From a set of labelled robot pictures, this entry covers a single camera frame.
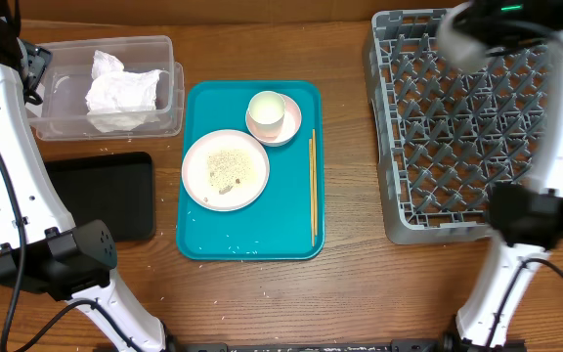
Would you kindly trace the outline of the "pale green cup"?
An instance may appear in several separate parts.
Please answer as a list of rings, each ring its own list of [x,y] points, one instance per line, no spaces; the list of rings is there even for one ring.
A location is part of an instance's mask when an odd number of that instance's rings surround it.
[[[282,131],[285,100],[274,91],[261,91],[249,101],[247,116],[263,137],[276,137]]]

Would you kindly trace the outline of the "white napkin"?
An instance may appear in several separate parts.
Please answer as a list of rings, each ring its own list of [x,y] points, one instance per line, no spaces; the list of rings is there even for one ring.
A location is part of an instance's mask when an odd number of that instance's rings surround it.
[[[96,50],[93,81],[85,96],[87,119],[102,133],[131,131],[158,122],[152,110],[156,110],[156,88],[163,73],[160,69],[125,71],[116,56]]]

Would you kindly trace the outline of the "grey bowl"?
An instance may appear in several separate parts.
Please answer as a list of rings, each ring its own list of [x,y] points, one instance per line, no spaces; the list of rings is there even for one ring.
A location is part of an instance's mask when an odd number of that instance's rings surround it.
[[[448,10],[436,33],[440,55],[451,66],[466,74],[481,70],[490,60],[486,56],[488,47],[485,44],[455,29],[455,17],[462,15],[470,6],[470,2],[464,2]]]

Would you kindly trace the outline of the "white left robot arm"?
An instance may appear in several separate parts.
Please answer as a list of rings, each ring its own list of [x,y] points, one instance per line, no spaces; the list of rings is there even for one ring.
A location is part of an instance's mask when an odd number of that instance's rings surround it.
[[[117,271],[107,225],[74,222],[48,176],[26,115],[50,51],[20,38],[20,6],[0,1],[0,286],[12,296],[0,337],[8,348],[21,292],[65,303],[28,350],[64,315],[81,311],[118,351],[177,351],[166,325],[137,300]]]

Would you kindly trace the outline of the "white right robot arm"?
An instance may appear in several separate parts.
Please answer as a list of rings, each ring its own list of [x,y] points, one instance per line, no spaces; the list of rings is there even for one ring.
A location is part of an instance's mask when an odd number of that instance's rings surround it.
[[[489,198],[490,251],[440,351],[523,351],[507,329],[532,278],[563,240],[563,1],[469,1],[437,31],[442,56],[466,73],[541,42],[551,58],[546,128],[522,185],[498,184]]]

